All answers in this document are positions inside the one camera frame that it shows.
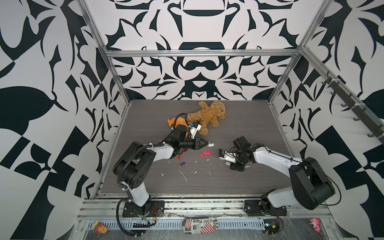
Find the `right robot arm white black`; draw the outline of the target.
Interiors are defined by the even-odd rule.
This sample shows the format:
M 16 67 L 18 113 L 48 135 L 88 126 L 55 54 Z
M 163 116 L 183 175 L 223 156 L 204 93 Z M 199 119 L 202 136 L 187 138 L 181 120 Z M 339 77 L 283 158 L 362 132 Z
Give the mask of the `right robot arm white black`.
M 244 172 L 247 165 L 256 164 L 271 169 L 284 182 L 267 184 L 267 191 L 256 201 L 245 201 L 244 211 L 248 216 L 286 216 L 288 207 L 300 207 L 312 211 L 319 206 L 338 205 L 328 203 L 339 186 L 322 169 L 314 158 L 296 158 L 279 153 L 264 144 L 251 144 L 241 136 L 233 141 L 233 148 L 225 153 L 230 168 Z

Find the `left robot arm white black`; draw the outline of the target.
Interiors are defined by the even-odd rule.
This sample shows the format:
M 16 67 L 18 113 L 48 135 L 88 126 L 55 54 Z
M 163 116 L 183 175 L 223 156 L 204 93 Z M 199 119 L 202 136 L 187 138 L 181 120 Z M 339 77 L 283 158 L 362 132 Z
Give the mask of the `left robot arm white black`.
M 147 145 L 132 142 L 113 168 L 117 177 L 117 186 L 128 195 L 124 205 L 123 217 L 148 216 L 153 209 L 160 210 L 160 204 L 152 204 L 146 190 L 145 179 L 154 162 L 179 157 L 187 150 L 200 150 L 209 142 L 197 137 L 201 130 L 199 120 L 177 125 L 173 123 L 171 132 L 157 144 Z

